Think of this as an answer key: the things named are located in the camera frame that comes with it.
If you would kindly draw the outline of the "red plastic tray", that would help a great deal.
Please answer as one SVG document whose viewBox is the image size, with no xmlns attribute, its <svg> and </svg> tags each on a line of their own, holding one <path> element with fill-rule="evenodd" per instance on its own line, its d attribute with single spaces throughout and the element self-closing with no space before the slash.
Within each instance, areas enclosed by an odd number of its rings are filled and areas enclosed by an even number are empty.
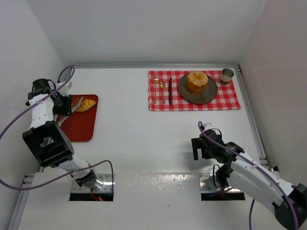
<svg viewBox="0 0 307 230">
<path fill-rule="evenodd" d="M 99 98 L 95 94 L 73 95 L 71 107 L 73 108 L 82 97 L 84 100 L 95 101 L 95 105 L 85 112 L 74 111 L 72 116 L 68 116 L 61 124 L 60 128 L 71 142 L 88 142 L 94 134 Z"/>
</svg>

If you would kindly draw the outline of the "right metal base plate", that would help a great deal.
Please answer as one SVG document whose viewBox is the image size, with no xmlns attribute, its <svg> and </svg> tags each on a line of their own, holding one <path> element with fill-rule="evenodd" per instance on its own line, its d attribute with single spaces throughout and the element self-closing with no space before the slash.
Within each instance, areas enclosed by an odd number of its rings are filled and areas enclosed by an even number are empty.
<svg viewBox="0 0 307 230">
<path fill-rule="evenodd" d="M 199 174 L 200 191 L 202 195 L 217 195 L 223 193 L 242 193 L 240 190 L 226 187 L 222 189 L 218 183 L 214 185 L 212 173 L 201 173 Z"/>
</svg>

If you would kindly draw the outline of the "silver metal tongs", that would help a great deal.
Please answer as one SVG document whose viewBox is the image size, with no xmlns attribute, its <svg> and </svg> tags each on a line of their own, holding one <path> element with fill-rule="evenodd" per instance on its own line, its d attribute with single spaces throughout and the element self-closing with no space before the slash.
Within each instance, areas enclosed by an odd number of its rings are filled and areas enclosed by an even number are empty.
<svg viewBox="0 0 307 230">
<path fill-rule="evenodd" d="M 74 113 L 82 104 L 84 97 L 81 97 L 76 103 L 72 104 L 71 111 Z M 54 120 L 59 127 L 69 118 L 69 115 L 54 115 Z"/>
</svg>

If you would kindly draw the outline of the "metal base plate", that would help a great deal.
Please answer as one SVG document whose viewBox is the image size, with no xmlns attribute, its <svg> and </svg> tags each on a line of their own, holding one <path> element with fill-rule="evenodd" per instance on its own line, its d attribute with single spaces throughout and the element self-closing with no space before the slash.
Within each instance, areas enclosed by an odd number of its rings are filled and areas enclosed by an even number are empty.
<svg viewBox="0 0 307 230">
<path fill-rule="evenodd" d="M 112 174 L 98 173 L 97 179 L 93 187 L 94 194 L 111 194 L 112 186 L 115 182 L 112 182 Z M 90 194 L 92 188 L 80 187 L 75 180 L 71 184 L 71 194 Z"/>
<path fill-rule="evenodd" d="M 201 173 L 199 174 L 200 191 L 202 195 L 217 195 L 223 193 L 242 193 L 240 190 L 226 187 L 222 189 L 218 183 L 214 185 L 212 173 Z"/>
</svg>

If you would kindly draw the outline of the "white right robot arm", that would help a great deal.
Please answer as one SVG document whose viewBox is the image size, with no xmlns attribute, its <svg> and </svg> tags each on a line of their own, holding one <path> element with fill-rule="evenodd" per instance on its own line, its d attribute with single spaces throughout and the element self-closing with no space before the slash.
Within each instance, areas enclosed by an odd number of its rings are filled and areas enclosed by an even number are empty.
<svg viewBox="0 0 307 230">
<path fill-rule="evenodd" d="M 235 188 L 261 203 L 288 230 L 297 230 L 307 219 L 307 187 L 281 179 L 251 158 L 239 145 L 224 143 L 222 135 L 203 130 L 191 140 L 193 158 L 215 159 L 220 166 L 200 180 L 201 190 L 214 197 Z"/>
</svg>

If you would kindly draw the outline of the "iridescent gold spoon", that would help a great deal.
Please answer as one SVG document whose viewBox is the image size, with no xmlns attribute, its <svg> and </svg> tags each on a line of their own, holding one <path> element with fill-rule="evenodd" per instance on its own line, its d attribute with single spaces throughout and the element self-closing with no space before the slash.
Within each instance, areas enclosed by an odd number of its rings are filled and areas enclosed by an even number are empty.
<svg viewBox="0 0 307 230">
<path fill-rule="evenodd" d="M 165 82 L 163 80 L 160 81 L 160 88 L 162 90 L 162 104 L 165 104 L 165 96 L 164 96 Z"/>
</svg>

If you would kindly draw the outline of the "dark round plate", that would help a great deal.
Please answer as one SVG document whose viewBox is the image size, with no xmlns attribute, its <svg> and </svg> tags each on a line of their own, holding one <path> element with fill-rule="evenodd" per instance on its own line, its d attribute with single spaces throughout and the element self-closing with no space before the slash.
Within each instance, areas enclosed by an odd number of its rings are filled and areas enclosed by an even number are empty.
<svg viewBox="0 0 307 230">
<path fill-rule="evenodd" d="M 194 104 L 206 104 L 216 97 L 218 93 L 218 87 L 211 76 L 208 75 L 208 84 L 200 93 L 192 93 L 187 90 L 187 76 L 188 74 L 183 75 L 177 85 L 178 91 L 184 99 Z"/>
</svg>

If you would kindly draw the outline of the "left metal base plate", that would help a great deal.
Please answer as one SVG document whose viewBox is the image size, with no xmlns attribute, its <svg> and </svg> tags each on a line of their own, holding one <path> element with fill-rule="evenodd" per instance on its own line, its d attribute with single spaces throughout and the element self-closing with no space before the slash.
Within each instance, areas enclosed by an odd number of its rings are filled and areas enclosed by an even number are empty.
<svg viewBox="0 0 307 230">
<path fill-rule="evenodd" d="M 93 187 L 94 194 L 111 194 L 112 186 L 115 182 L 112 182 L 112 174 L 98 173 L 97 179 Z M 92 188 L 80 187 L 75 180 L 71 184 L 71 194 L 90 194 Z"/>
</svg>

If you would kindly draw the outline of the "round sugar-topped bread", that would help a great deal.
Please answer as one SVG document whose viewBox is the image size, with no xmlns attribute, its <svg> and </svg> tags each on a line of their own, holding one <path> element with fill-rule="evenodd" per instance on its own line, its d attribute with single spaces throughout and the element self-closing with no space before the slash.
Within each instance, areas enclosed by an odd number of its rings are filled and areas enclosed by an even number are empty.
<svg viewBox="0 0 307 230">
<path fill-rule="evenodd" d="M 192 71 L 187 75 L 186 88 L 191 93 L 200 93 L 204 91 L 208 81 L 208 75 L 204 72 Z"/>
</svg>

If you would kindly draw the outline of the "metal cup brown base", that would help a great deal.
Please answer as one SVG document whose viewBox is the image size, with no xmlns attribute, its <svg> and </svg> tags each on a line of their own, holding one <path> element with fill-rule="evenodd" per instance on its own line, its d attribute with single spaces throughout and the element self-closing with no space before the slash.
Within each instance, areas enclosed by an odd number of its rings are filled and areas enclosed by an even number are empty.
<svg viewBox="0 0 307 230">
<path fill-rule="evenodd" d="M 234 72 L 231 69 L 223 69 L 219 76 L 219 83 L 222 85 L 228 85 L 234 77 Z"/>
</svg>

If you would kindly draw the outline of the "black knife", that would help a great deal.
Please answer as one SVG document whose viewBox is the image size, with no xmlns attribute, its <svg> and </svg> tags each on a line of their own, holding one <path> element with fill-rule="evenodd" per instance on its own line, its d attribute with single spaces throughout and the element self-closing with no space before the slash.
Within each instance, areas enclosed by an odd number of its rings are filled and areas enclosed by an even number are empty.
<svg viewBox="0 0 307 230">
<path fill-rule="evenodd" d="M 169 101 L 169 104 L 172 105 L 172 77 L 169 79 L 168 81 L 168 101 Z"/>
</svg>

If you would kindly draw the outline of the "red white checkered cloth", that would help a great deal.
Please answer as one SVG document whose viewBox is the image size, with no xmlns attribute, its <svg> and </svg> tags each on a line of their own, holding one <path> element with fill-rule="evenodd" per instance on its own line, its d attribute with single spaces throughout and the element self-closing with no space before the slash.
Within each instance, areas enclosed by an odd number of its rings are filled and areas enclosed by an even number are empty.
<svg viewBox="0 0 307 230">
<path fill-rule="evenodd" d="M 191 103 L 184 99 L 177 88 L 180 78 L 189 74 L 189 70 L 168 70 L 148 72 L 148 108 L 151 111 L 215 111 L 215 110 L 237 110 L 240 109 L 240 103 L 235 91 L 234 84 L 230 82 L 228 85 L 219 84 L 220 70 L 204 70 L 205 74 L 211 76 L 217 84 L 218 93 L 216 97 L 206 104 Z M 156 104 L 154 104 L 154 76 L 158 76 L 159 83 L 156 89 Z M 168 101 L 168 81 L 172 77 L 172 105 Z M 162 90 L 160 81 L 165 82 L 164 96 L 165 104 L 162 104 Z"/>
</svg>

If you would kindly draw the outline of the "golden croissant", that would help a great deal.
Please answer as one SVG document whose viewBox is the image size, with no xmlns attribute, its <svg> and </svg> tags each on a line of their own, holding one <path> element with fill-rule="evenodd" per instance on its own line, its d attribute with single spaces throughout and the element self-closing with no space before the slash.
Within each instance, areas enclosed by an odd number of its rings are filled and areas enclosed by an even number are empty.
<svg viewBox="0 0 307 230">
<path fill-rule="evenodd" d="M 90 100 L 90 99 L 84 99 L 82 101 L 81 106 L 76 110 L 76 112 L 86 112 L 89 109 L 91 109 L 94 105 L 96 105 L 96 102 L 94 100 Z"/>
</svg>

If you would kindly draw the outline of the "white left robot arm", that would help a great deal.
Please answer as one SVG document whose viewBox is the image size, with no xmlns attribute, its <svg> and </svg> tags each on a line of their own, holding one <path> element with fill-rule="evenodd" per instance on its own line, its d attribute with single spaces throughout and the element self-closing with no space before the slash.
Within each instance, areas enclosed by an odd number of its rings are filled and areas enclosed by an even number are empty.
<svg viewBox="0 0 307 230">
<path fill-rule="evenodd" d="M 74 148 L 60 128 L 55 115 L 65 118 L 73 114 L 71 83 L 58 82 L 53 88 L 49 79 L 33 82 L 26 105 L 32 111 L 31 125 L 23 132 L 23 140 L 43 167 L 60 168 L 71 174 L 79 187 L 98 190 L 101 182 L 90 164 L 74 153 Z"/>
</svg>

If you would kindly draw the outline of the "gold fork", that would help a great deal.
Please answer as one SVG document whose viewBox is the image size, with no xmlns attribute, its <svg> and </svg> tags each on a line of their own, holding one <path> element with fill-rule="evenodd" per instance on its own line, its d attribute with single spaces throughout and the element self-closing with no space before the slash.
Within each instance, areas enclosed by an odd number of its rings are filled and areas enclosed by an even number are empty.
<svg viewBox="0 0 307 230">
<path fill-rule="evenodd" d="M 156 89 L 159 83 L 158 76 L 154 76 L 154 104 L 156 104 Z"/>
</svg>

